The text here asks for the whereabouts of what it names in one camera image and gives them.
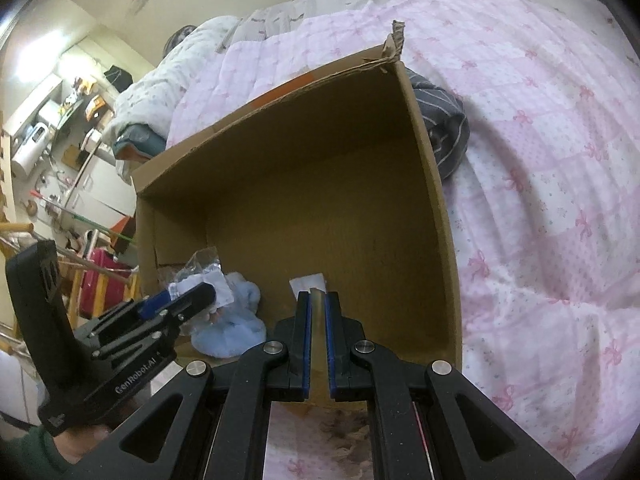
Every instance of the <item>pink floral blanket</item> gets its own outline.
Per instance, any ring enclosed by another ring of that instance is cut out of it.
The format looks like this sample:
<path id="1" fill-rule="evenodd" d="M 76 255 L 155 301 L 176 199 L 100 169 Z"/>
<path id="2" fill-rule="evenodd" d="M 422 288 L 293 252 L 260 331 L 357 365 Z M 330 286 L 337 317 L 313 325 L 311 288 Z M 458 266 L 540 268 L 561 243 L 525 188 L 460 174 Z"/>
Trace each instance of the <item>pink floral blanket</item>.
<path id="1" fill-rule="evenodd" d="M 625 41 L 604 6 L 593 19 Z M 404 63 L 460 95 L 471 127 L 466 159 L 444 183 L 463 372 L 578 474 L 619 452 L 640 422 L 635 59 L 530 0 L 370 4 L 211 58 L 168 145 L 308 68 L 379 44 L 392 20 L 406 22 Z M 274 410 L 265 478 L 370 474 L 366 459 L 346 472 L 335 453 L 305 454 L 298 430 L 318 416 Z"/>

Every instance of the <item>gray striped fabric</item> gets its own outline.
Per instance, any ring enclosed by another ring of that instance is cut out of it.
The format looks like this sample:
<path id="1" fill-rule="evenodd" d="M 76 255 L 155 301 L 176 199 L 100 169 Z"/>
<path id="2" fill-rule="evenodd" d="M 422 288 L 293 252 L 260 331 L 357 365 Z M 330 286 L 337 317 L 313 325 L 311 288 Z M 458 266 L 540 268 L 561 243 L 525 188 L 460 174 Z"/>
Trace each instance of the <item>gray striped fabric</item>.
<path id="1" fill-rule="evenodd" d="M 433 148 L 440 179 L 444 180 L 458 167 L 469 142 L 469 122 L 462 101 L 420 74 L 406 69 L 414 88 L 429 140 Z"/>

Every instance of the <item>metal screw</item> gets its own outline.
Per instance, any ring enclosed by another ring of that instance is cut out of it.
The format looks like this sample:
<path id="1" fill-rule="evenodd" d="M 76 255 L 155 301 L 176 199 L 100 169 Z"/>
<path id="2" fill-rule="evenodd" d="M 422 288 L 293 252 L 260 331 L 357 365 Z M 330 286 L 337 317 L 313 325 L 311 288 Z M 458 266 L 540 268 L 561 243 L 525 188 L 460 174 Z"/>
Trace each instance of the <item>metal screw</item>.
<path id="1" fill-rule="evenodd" d="M 207 365 L 204 361 L 191 361 L 187 365 L 187 373 L 191 377 L 200 377 L 207 371 Z"/>
<path id="2" fill-rule="evenodd" d="M 370 354 L 376 349 L 376 346 L 368 339 L 358 341 L 353 347 L 360 354 Z"/>
<path id="3" fill-rule="evenodd" d="M 267 352 L 267 354 L 276 355 L 282 352 L 284 345 L 280 341 L 267 341 L 262 349 Z"/>
<path id="4" fill-rule="evenodd" d="M 438 375 L 449 375 L 451 373 L 451 365 L 446 361 L 434 361 L 431 369 Z"/>

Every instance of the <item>cardboard box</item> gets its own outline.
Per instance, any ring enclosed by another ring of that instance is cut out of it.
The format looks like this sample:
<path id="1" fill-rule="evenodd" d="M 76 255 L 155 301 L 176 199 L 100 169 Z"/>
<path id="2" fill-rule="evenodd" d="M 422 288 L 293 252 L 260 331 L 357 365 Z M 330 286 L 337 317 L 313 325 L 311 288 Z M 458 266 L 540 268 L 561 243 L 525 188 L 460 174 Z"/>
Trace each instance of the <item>cardboard box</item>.
<path id="1" fill-rule="evenodd" d="M 458 275 L 428 134 L 385 44 L 313 70 L 161 153 L 133 175 L 142 286 L 216 246 L 292 316 L 291 278 L 322 272 L 345 315 L 401 358 L 462 363 Z"/>

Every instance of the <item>triangular cutout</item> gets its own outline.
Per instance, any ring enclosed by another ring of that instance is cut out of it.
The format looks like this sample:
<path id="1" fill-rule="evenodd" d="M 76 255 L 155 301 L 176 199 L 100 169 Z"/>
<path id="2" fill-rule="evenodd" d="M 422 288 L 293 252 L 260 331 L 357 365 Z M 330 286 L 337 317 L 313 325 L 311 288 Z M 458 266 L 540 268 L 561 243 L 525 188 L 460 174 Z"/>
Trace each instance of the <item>triangular cutout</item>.
<path id="1" fill-rule="evenodd" d="M 149 418 L 127 435 L 120 449 L 148 463 L 158 460 L 181 403 L 182 396 L 177 394 L 165 400 Z"/>
<path id="2" fill-rule="evenodd" d="M 486 416 L 471 399 L 457 394 L 456 402 L 481 460 L 488 462 L 515 449 L 515 443 L 511 437 Z"/>

